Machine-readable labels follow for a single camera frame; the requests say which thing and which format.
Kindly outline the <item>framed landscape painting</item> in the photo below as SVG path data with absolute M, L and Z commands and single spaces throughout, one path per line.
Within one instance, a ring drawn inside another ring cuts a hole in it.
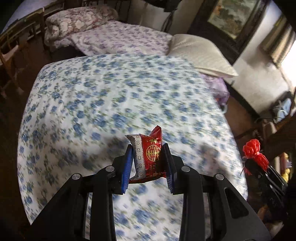
M 266 0 L 205 0 L 187 33 L 213 42 L 233 65 L 257 31 L 269 4 Z

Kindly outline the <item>white quilted pillow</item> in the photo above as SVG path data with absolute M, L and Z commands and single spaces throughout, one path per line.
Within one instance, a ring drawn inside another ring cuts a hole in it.
M 201 73 L 221 78 L 238 76 L 234 67 L 218 47 L 208 39 L 176 34 L 172 37 L 168 55 L 188 60 Z

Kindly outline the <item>red mesh net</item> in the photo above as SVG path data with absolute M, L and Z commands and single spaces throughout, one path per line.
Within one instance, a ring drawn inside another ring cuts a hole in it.
M 244 157 L 246 159 L 252 159 L 258 164 L 264 171 L 267 171 L 269 161 L 260 153 L 260 142 L 257 139 L 249 140 L 242 148 Z

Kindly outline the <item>small red candy packet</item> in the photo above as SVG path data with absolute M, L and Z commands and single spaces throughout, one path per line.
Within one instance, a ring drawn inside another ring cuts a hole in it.
M 165 168 L 160 160 L 162 149 L 162 129 L 156 126 L 147 135 L 126 135 L 133 146 L 135 175 L 130 184 L 145 183 L 166 176 Z

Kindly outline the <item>purple floral bed sheet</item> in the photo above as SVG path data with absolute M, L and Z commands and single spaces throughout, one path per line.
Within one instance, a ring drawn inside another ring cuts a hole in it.
M 68 39 L 85 55 L 166 55 L 172 37 L 148 27 L 108 21 L 98 28 L 69 35 Z

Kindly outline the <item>striped window curtain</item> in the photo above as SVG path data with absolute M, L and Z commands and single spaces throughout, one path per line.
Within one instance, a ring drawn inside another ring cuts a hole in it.
M 284 14 L 281 14 L 272 30 L 261 42 L 261 49 L 270 57 L 277 68 L 290 52 L 295 42 L 295 32 Z

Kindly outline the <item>folded dark floral quilt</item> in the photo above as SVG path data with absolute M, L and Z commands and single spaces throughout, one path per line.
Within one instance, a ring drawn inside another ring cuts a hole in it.
M 44 43 L 49 47 L 71 34 L 97 28 L 117 19 L 117 11 L 106 4 L 59 11 L 45 20 L 47 29 Z

